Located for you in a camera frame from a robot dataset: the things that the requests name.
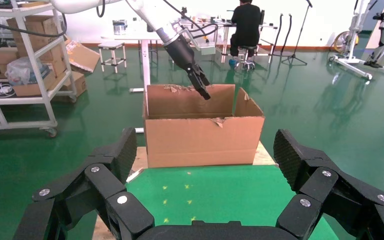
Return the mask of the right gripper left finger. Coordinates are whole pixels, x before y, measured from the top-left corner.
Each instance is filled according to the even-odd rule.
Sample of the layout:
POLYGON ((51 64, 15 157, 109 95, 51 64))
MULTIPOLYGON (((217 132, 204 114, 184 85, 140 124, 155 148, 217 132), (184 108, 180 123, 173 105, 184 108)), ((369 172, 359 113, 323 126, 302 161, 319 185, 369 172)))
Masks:
POLYGON ((138 239, 155 219, 126 187, 136 155, 136 131, 125 128, 115 143, 95 148, 77 169, 36 190, 13 238, 65 240, 94 211, 116 239, 138 239))

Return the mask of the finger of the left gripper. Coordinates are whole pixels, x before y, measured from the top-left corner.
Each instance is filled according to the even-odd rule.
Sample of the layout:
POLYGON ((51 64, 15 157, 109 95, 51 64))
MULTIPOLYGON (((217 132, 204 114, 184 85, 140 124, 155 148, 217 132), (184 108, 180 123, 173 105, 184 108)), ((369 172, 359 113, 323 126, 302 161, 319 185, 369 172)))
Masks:
POLYGON ((210 82, 206 74, 198 64, 194 65, 194 75, 195 75, 195 82, 194 82, 195 89, 203 89, 206 86, 210 85, 210 82))
POLYGON ((210 99, 206 86, 210 85, 205 73, 198 65, 189 65, 186 69, 187 75, 194 89, 205 99, 210 99))

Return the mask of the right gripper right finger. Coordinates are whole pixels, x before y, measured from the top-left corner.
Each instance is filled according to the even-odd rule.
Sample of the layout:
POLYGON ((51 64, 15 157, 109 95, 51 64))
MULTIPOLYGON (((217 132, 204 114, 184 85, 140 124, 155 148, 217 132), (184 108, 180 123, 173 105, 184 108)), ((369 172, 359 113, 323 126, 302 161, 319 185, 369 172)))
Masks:
POLYGON ((334 218, 357 240, 384 240, 384 191, 342 171, 322 150, 276 132, 274 161, 295 192, 276 226, 308 239, 322 215, 334 218))

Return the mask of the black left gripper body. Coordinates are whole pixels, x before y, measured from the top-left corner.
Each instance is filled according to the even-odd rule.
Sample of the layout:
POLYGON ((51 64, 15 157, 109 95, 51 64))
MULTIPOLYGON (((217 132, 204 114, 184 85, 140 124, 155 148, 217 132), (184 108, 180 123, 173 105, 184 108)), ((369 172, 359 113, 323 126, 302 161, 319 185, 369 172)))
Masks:
POLYGON ((195 53, 183 35, 179 35, 171 43, 165 45, 164 49, 179 68, 187 72, 197 69, 195 53))

